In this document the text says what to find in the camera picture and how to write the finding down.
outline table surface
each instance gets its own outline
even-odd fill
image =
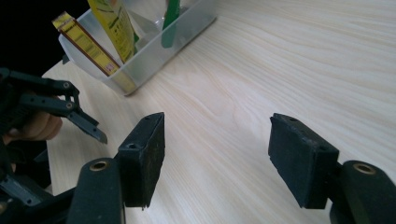
[[[151,206],[127,223],[330,223],[301,209],[267,153],[270,117],[295,117],[396,180],[396,2],[219,0],[218,18],[125,97],[72,63],[70,80],[103,145],[67,119],[50,140],[54,194],[88,161],[113,157],[146,115],[165,114],[165,159]]]

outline translucent storage box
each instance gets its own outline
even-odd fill
[[[120,61],[109,37],[91,10],[78,18],[78,22],[90,35],[117,63],[122,64],[111,77],[107,77],[63,35],[59,36],[64,52],[71,62],[122,95],[132,93],[145,83],[216,18],[216,0],[181,0],[179,17],[162,30],[165,0],[125,0],[124,5],[140,37],[135,43],[137,53],[125,64]],[[130,77],[135,89],[123,89],[115,81],[117,76]]]

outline green object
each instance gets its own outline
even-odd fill
[[[163,30],[174,22],[180,14],[180,0],[169,0],[168,9],[166,9],[165,21],[163,22]],[[175,39],[176,26],[163,32],[162,45],[164,48],[172,48]]]

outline box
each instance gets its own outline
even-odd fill
[[[135,43],[138,52],[122,64],[115,48],[100,23],[88,10],[78,18],[78,22],[93,38],[122,64],[111,77],[107,77],[88,58],[86,58],[63,35],[59,41],[71,62],[85,72],[103,81],[115,92],[128,95],[143,85],[164,64],[166,64],[186,44],[200,34],[216,17],[216,0],[181,1],[180,16],[166,29],[162,30],[163,13],[166,11],[164,0],[124,1],[140,40]],[[115,80],[117,76],[129,76],[136,85],[134,90],[124,90]]]

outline human hand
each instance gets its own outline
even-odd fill
[[[47,112],[38,111],[22,128],[13,128],[3,135],[3,142],[7,145],[15,140],[50,140],[58,134],[62,124],[61,118]]]

